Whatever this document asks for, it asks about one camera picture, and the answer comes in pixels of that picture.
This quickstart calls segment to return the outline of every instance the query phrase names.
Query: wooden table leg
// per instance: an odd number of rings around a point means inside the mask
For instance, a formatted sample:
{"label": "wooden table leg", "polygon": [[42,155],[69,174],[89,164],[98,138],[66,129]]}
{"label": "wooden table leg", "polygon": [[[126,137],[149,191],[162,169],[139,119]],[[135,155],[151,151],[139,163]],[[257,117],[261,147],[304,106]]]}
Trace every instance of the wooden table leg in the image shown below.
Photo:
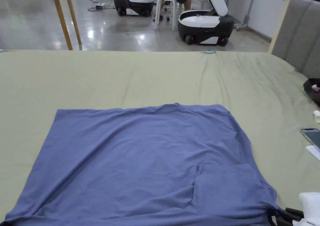
{"label": "wooden table leg", "polygon": [[70,9],[73,25],[75,27],[77,39],[78,39],[79,44],[81,44],[80,33],[79,33],[78,24],[77,24],[77,20],[76,20],[76,16],[75,16],[75,11],[73,10],[72,1],[71,0],[67,0],[67,1],[68,1],[68,5],[69,5],[69,9]]}
{"label": "wooden table leg", "polygon": [[64,15],[63,15],[63,11],[62,11],[62,8],[61,8],[60,0],[54,0],[54,3],[56,4],[58,16],[59,16],[59,19],[60,19],[60,23],[61,23],[61,27],[62,27],[62,30],[63,30],[64,37],[66,38],[68,49],[72,50],[72,44],[71,44],[71,41],[70,41],[68,28],[67,28],[66,21],[64,19]]}

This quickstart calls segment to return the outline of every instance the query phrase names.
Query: mattress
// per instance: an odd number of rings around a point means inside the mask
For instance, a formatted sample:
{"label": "mattress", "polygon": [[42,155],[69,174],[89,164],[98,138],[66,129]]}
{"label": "mattress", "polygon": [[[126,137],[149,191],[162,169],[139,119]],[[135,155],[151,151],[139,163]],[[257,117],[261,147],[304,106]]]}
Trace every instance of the mattress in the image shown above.
{"label": "mattress", "polygon": [[252,144],[281,207],[320,191],[320,162],[301,128],[319,128],[306,77],[267,53],[51,52],[0,54],[0,218],[15,205],[57,109],[219,104]]}

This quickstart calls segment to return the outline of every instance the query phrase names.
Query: blue object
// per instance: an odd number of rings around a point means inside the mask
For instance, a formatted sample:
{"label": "blue object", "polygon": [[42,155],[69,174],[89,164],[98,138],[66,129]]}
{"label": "blue object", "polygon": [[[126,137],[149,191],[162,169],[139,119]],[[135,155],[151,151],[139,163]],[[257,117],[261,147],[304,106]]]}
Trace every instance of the blue object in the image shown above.
{"label": "blue object", "polygon": [[276,191],[219,105],[58,110],[15,225],[267,224]]}

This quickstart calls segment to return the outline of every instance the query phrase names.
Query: floor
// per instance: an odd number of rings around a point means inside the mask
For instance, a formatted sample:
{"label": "floor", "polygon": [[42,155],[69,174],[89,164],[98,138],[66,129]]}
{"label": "floor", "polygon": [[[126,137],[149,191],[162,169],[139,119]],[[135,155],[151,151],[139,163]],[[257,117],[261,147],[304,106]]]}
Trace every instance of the floor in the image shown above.
{"label": "floor", "polygon": [[[235,30],[226,47],[187,45],[179,38],[177,28],[171,30],[171,21],[161,22],[155,30],[152,17],[120,17],[115,9],[89,12],[89,0],[72,3],[82,50],[266,52],[269,47],[269,41],[255,32]],[[79,50],[67,0],[61,0],[61,4],[73,48]],[[200,9],[200,0],[192,0],[192,9]],[[0,0],[0,49],[66,50],[53,0]]]}

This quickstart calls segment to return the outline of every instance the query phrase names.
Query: headboard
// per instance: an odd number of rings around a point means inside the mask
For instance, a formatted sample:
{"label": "headboard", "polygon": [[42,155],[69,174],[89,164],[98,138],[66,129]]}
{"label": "headboard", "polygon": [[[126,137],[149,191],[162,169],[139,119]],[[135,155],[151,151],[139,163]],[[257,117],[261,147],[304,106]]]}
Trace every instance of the headboard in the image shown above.
{"label": "headboard", "polygon": [[287,0],[269,53],[284,59],[308,78],[320,78],[320,2]]}

